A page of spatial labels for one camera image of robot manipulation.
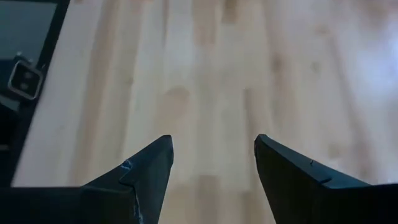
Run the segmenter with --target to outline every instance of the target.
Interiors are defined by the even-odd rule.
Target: black plastic part
[[[0,189],[0,223],[156,224],[173,160],[162,136],[82,187]]]
[[[263,134],[254,153],[277,224],[398,222],[397,184],[369,185]]]
[[[29,61],[16,56],[0,60],[0,94],[13,100],[34,100],[42,87],[43,74]]]
[[[11,139],[18,123],[18,115],[15,111],[0,104],[0,163],[7,161],[4,151],[9,151]]]
[[[21,155],[22,149],[24,147],[25,139],[29,131],[29,126],[32,121],[37,102],[40,98],[42,87],[45,85],[45,79],[47,76],[47,71],[49,69],[50,61],[52,59],[55,46],[58,41],[58,37],[61,32],[63,20],[67,13],[70,0],[2,0],[2,1],[19,1],[19,2],[52,2],[57,4],[54,12],[54,16],[51,21],[49,32],[47,33],[43,49],[41,51],[39,61],[37,62],[36,69],[40,70],[43,75],[42,85],[39,89],[39,94],[37,98],[32,101],[22,101],[19,105],[19,111],[16,111],[14,115],[17,116],[17,123],[10,129],[12,136],[7,139],[9,142],[8,153],[0,152],[0,187],[11,186],[14,173]],[[12,69],[13,63],[10,60],[0,61],[0,69]],[[4,86],[8,79],[6,75],[0,75],[0,85]]]

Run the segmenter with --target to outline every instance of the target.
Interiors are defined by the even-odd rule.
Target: light wood surface
[[[15,186],[80,185],[171,134],[160,223],[273,223],[259,133],[398,181],[395,0],[71,2]]]

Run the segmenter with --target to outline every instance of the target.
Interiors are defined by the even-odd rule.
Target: scratch mark
[[[130,160],[126,159],[126,160],[120,165],[120,167],[122,167],[123,169],[131,170],[131,168],[132,168],[132,163],[130,162]]]
[[[319,25],[318,27],[315,28],[316,35],[326,36],[329,35],[329,33],[330,33],[329,28],[325,25]]]
[[[282,57],[280,55],[274,55],[272,57],[272,62],[271,62],[271,70],[272,72],[275,73],[275,75],[281,76],[281,73],[284,68],[284,62],[282,60]]]
[[[319,62],[312,62],[312,63],[311,63],[311,70],[312,70],[315,74],[319,75],[319,74],[321,73],[321,63],[319,63]]]
[[[144,217],[142,216],[142,213],[140,211],[140,206],[139,206],[139,200],[138,200],[137,192],[135,193],[135,195],[136,195],[136,204],[137,204],[137,206],[136,206],[136,209],[134,210],[134,216],[138,218],[140,224],[144,224]]]
[[[216,1],[192,1],[193,33],[195,43],[210,47],[216,40]]]
[[[222,22],[226,24],[234,24],[236,22],[238,17],[237,4],[238,0],[225,0]]]
[[[166,40],[167,40],[167,26],[169,24],[169,7],[170,7],[170,0],[164,0],[164,2],[163,2],[163,46],[166,45]]]

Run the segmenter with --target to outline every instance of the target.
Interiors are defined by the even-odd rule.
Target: wood plank
[[[273,223],[258,133],[396,182],[397,12],[392,0],[74,1],[14,185],[84,184],[171,134],[161,223]]]

